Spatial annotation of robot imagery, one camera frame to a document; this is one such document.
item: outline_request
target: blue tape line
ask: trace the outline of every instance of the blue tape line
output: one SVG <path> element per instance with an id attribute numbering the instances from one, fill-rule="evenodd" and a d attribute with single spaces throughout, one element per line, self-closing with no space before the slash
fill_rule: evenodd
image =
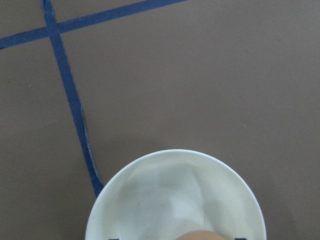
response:
<path id="1" fill-rule="evenodd" d="M 24 44 L 46 37 L 48 37 L 48 31 L 46 27 L 37 28 L 31 31 L 25 31 L 12 36 L 0 38 L 0 49 L 13 47 L 15 45 Z"/>
<path id="2" fill-rule="evenodd" d="M 42 0 L 42 9 L 44 13 L 44 19 L 46 22 L 47 32 L 50 37 L 51 45 L 58 64 L 65 93 L 73 116 L 73 121 L 76 127 L 76 131 L 78 133 L 82 152 L 85 158 L 86 166 L 90 174 L 93 190 L 95 196 L 97 197 L 101 190 L 104 188 L 104 185 L 100 179 L 99 173 L 95 166 L 84 121 L 81 102 L 68 63 L 68 58 L 60 35 L 60 30 L 58 29 L 56 23 L 55 13 L 51 4 L 51 0 Z"/>
<path id="3" fill-rule="evenodd" d="M 75 18 L 57 24 L 60 33 L 88 27 L 94 24 L 103 23 L 106 21 L 122 18 L 125 16 L 145 12 L 148 10 L 164 7 L 186 0 L 146 0 L 134 4 L 121 6 L 111 10 L 98 12 L 92 15 Z M 20 34 L 0 38 L 0 49 L 13 47 L 15 45 L 24 44 L 33 40 L 48 37 L 46 27 L 38 28 L 31 31 L 26 31 Z"/>
<path id="4" fill-rule="evenodd" d="M 122 18 L 125 16 L 145 12 L 148 10 L 164 7 L 167 5 L 183 2 L 186 0 L 146 0 L 121 6 L 107 11 L 98 12 L 92 15 L 79 17 L 76 19 L 64 21 L 58 24 L 61 33 L 84 28 L 110 20 Z"/>

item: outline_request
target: brown floor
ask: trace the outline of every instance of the brown floor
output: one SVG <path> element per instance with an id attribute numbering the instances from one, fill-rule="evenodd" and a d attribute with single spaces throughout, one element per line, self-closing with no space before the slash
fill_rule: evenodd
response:
<path id="1" fill-rule="evenodd" d="M 133 2 L 53 6 L 61 22 Z M 269 240 L 318 239 L 319 12 L 188 0 L 64 33 L 104 182 L 147 153 L 200 151 L 248 183 Z M 0 38 L 44 26 L 39 0 L 0 3 Z M 1 239 L 84 239 L 95 197 L 50 41 L 0 63 Z"/>

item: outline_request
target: white bowl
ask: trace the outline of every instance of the white bowl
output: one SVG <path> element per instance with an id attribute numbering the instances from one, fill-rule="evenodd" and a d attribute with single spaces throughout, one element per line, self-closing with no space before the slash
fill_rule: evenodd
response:
<path id="1" fill-rule="evenodd" d="M 196 230 L 225 240 L 266 240 L 259 204 L 244 180 L 216 158 L 163 150 L 131 162 L 103 188 L 86 240 L 174 240 Z"/>

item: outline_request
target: tan object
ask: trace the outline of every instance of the tan object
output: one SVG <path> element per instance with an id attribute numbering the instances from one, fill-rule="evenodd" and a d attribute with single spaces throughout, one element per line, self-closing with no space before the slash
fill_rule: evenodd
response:
<path id="1" fill-rule="evenodd" d="M 178 237 L 176 240 L 225 240 L 219 234 L 212 231 L 191 231 L 182 236 Z"/>

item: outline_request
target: blue painter's tape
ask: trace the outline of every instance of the blue painter's tape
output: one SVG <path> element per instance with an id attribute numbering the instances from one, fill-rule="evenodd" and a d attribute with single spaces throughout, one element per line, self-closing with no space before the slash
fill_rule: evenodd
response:
<path id="1" fill-rule="evenodd" d="M 99 173 L 96 169 L 94 158 L 91 151 L 91 146 L 86 130 L 84 115 L 82 111 L 81 102 L 77 93 L 76 85 L 73 75 L 68 63 L 68 58 L 64 49 L 60 31 L 58 29 L 55 13 L 51 4 L 51 0 L 42 0 L 42 9 L 44 19 L 47 26 L 47 32 L 51 40 L 51 45 L 58 64 L 60 75 L 62 78 L 65 93 L 69 102 L 73 121 L 80 140 L 82 152 L 85 158 L 86 166 L 88 168 L 90 179 L 92 182 L 95 196 L 97 197 L 104 185 L 100 179 Z"/>
<path id="2" fill-rule="evenodd" d="M 148 10 L 164 7 L 186 0 L 146 0 L 133 3 L 126 6 L 121 6 L 107 11 L 98 12 L 92 15 L 75 18 L 72 20 L 64 21 L 58 24 L 61 33 L 80 29 L 90 25 L 103 23 L 106 21 L 122 18 L 132 14 L 145 12 Z"/>
<path id="3" fill-rule="evenodd" d="M 46 37 L 48 37 L 48 31 L 46 27 L 37 28 L 31 31 L 25 31 L 12 36 L 0 38 L 0 49 L 13 47 L 15 45 L 24 44 Z"/>
<path id="4" fill-rule="evenodd" d="M 58 29 L 60 33 L 65 33 L 68 31 L 84 28 L 90 25 L 103 23 L 106 21 L 118 19 L 121 17 L 129 16 L 132 14 L 141 13 L 144 11 L 164 7 L 171 4 L 176 4 L 179 2 L 184 2 L 186 0 L 146 0 L 137 2 L 134 4 L 121 6 L 107 11 L 98 12 L 92 15 L 83 16 L 68 21 L 58 23 Z M 43 39 L 48 37 L 48 32 L 46 27 L 38 28 L 31 31 L 26 31 L 23 33 L 15 34 L 12 36 L 7 36 L 0 38 L 0 49 L 13 47 L 15 45 L 24 44 L 37 39 Z"/>

